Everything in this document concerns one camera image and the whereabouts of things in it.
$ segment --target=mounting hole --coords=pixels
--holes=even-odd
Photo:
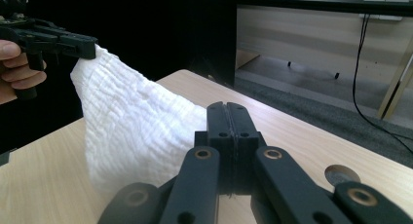
[[[342,182],[360,182],[360,177],[352,169],[341,166],[331,165],[324,171],[325,178],[334,187]]]
[[[195,216],[190,212],[181,212],[178,215],[178,224],[193,224],[194,222]]]
[[[197,157],[198,159],[207,159],[211,155],[212,154],[210,153],[210,151],[206,149],[200,149],[197,152],[195,152],[195,157]]]
[[[331,220],[331,218],[322,212],[315,212],[313,214],[313,218],[314,220],[319,223],[319,224],[332,224],[333,220]]]
[[[140,206],[144,204],[149,198],[146,190],[134,190],[129,192],[125,197],[125,203],[128,206]]]
[[[280,159],[282,158],[282,153],[280,151],[275,150],[275,149],[267,149],[264,151],[265,157],[269,159]]]
[[[360,188],[351,188],[347,191],[349,197],[356,203],[364,206],[376,206],[377,199],[368,191]]]

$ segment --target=black handheld tool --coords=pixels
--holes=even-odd
[[[32,70],[43,71],[43,53],[94,59],[97,39],[66,31],[54,23],[24,15],[27,0],[0,1],[0,39],[13,41],[26,53]],[[36,88],[15,90],[18,99],[37,96]]]

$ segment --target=gray carpet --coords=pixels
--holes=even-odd
[[[413,168],[413,154],[388,133],[374,128],[358,113],[236,77],[234,90],[361,147]],[[413,137],[413,130],[366,117],[389,132]],[[413,140],[399,137],[410,149]]]

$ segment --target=wall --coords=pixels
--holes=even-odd
[[[237,49],[353,74],[361,24],[359,14],[239,5]],[[411,18],[371,19],[358,76],[389,84],[412,38]]]

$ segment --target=wrinkled fabric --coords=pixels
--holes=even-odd
[[[96,45],[70,74],[86,122],[86,160],[93,186],[116,193],[134,182],[161,186],[179,172],[207,112],[146,79]]]

